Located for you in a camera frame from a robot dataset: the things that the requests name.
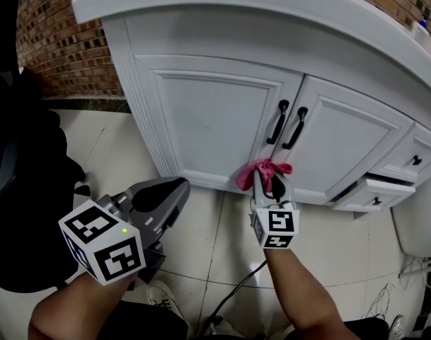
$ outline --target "pink cloth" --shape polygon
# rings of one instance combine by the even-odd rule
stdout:
[[[276,171],[281,174],[292,174],[292,166],[289,164],[275,164],[270,159],[253,161],[236,178],[236,184],[241,190],[247,191],[253,186],[255,169],[259,170],[267,193],[272,191],[272,177]]]

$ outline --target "white sneaker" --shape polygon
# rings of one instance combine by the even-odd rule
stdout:
[[[176,303],[176,298],[174,297],[173,292],[164,282],[162,282],[161,280],[153,280],[150,284],[148,284],[147,300],[152,306],[159,306],[165,308],[178,315],[182,320],[187,323],[187,339],[193,335],[193,327],[184,318],[184,315],[179,310],[179,307]]]
[[[389,340],[401,340],[404,337],[404,316],[399,314],[390,326]]]

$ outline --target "white cube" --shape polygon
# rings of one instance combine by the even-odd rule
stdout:
[[[146,266],[139,230],[88,200],[59,221],[74,258],[102,285]]]
[[[287,249],[299,232],[298,210],[258,208],[252,216],[259,245],[268,249]]]

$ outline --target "drawer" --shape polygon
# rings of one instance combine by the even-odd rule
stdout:
[[[431,176],[431,132],[416,123],[370,173],[420,184]]]
[[[362,179],[349,193],[338,200],[332,209],[350,212],[378,212],[397,199],[415,192],[415,188],[384,181]]]

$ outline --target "tiled floor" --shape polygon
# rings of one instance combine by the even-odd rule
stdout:
[[[157,176],[131,115],[93,111],[59,111],[67,134],[69,156],[88,173],[93,199],[114,195],[138,181]],[[234,285],[257,267],[264,255],[249,225],[250,198],[192,187],[175,226],[162,242],[167,254],[158,274],[175,292],[184,315],[195,328]],[[390,290],[374,311],[386,320],[402,312],[408,332],[423,301],[423,277],[399,283],[404,266],[389,212],[353,220],[348,212],[303,205],[300,234],[292,248],[319,279],[344,320],[368,313],[380,290]],[[8,340],[26,339],[35,304],[52,290],[19,295],[0,289],[0,326]],[[137,293],[126,294],[136,301]],[[265,267],[221,310],[246,336],[273,333],[287,324]]]

